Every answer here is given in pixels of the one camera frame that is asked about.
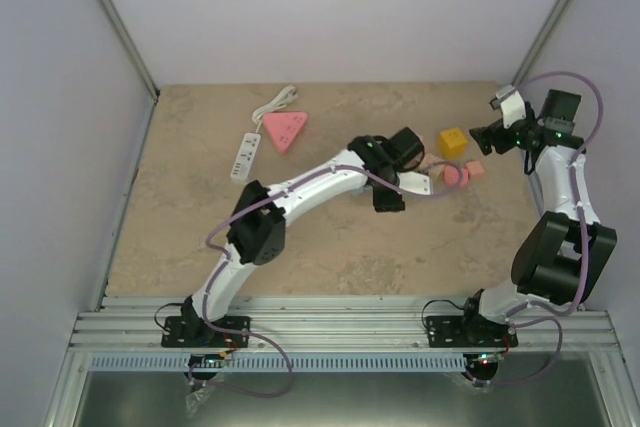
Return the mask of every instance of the black mounting bracket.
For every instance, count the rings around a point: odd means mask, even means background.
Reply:
[[[506,348],[518,346],[517,334],[509,334],[506,330],[500,337],[486,336],[483,339],[473,341],[469,339],[469,335],[463,325],[462,315],[431,315],[426,318],[427,337],[429,339],[429,347],[433,348],[464,348],[464,347],[487,347],[487,348]]]
[[[204,323],[193,308],[193,298],[187,297],[180,307],[180,316],[167,317],[164,323],[164,335],[160,345],[167,348],[246,347],[249,339],[246,335],[216,332]],[[230,330],[249,330],[251,318],[226,315],[212,322],[216,327]]]
[[[216,327],[224,329],[242,330],[251,327],[251,318],[242,316],[227,315],[222,319],[218,319],[213,324]],[[219,332],[211,330],[204,325],[204,329],[200,335],[188,335],[184,319],[179,316],[167,317],[164,323],[165,333],[162,336],[160,345],[167,348],[197,348],[197,347],[213,347],[213,348],[241,348],[249,345],[247,336],[239,334],[227,334],[225,336]]]
[[[243,189],[233,214],[268,197],[268,189],[254,180]],[[284,249],[285,226],[284,209],[270,202],[233,222],[227,239],[235,246],[243,264],[264,265]]]

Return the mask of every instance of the white power strip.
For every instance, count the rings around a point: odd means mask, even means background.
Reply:
[[[253,132],[247,132],[242,138],[240,144],[240,150],[236,156],[236,161],[231,168],[231,180],[234,182],[245,184],[249,181],[249,174],[251,173],[251,166],[256,158],[256,152],[258,152],[258,145],[260,145],[260,134]]]
[[[240,150],[238,150],[238,155],[236,156],[236,161],[231,168],[231,180],[239,184],[246,184],[249,181],[251,166],[256,158],[258,145],[260,145],[260,134],[258,134],[258,131],[260,127],[262,127],[262,117],[264,114],[283,109],[297,98],[298,91],[296,88],[293,85],[288,85],[276,95],[275,99],[253,112],[251,120],[253,120],[258,127],[255,133],[247,132],[244,134],[242,143],[240,144]]]

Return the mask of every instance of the metal floor panel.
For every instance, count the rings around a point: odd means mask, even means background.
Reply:
[[[499,376],[523,377],[545,354],[505,360]],[[283,374],[230,374],[225,381],[270,392]],[[298,374],[292,390],[256,399],[213,387],[187,415],[188,383],[178,373],[90,372],[76,427],[605,427],[606,409],[588,358],[568,354],[537,382],[471,387],[461,374]]]

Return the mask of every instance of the pink block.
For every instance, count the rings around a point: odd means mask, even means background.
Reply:
[[[484,175],[485,172],[484,167],[479,160],[472,160],[470,162],[467,162],[464,168],[469,171],[469,177],[471,178],[480,177],[481,175]]]
[[[276,150],[284,154],[298,137],[307,122],[306,112],[269,112],[262,117],[262,125],[267,129]]]
[[[469,182],[469,171],[463,168],[462,172],[464,172],[464,177],[462,178],[462,184],[460,185],[460,187],[464,187],[465,185],[467,185],[467,182]],[[447,186],[453,187],[454,185],[456,185],[458,176],[459,174],[455,167],[452,167],[451,165],[445,165],[444,183],[447,184]]]

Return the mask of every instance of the toy block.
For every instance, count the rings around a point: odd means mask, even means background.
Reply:
[[[433,166],[433,164],[437,162],[442,162],[442,159],[437,155],[427,152],[424,154],[424,159],[422,159],[418,170],[431,177],[431,180],[436,181],[438,180],[438,178],[440,178],[442,172],[444,171],[444,165]]]
[[[445,159],[453,159],[464,154],[469,145],[469,139],[458,127],[443,130],[438,136],[438,148]]]
[[[482,177],[485,173],[484,167],[479,160],[471,160],[464,164],[464,168],[469,172],[469,177]]]
[[[271,112],[264,114],[264,125],[273,145],[280,154],[285,154],[307,122],[306,112]]]
[[[462,172],[464,173],[464,177],[462,178],[462,184],[460,184],[460,187],[464,187],[465,185],[467,185],[467,182],[469,182],[469,171],[463,168]],[[459,176],[460,174],[458,174],[458,171],[455,167],[451,165],[444,166],[444,183],[447,184],[448,187],[453,187],[454,185],[456,185]]]

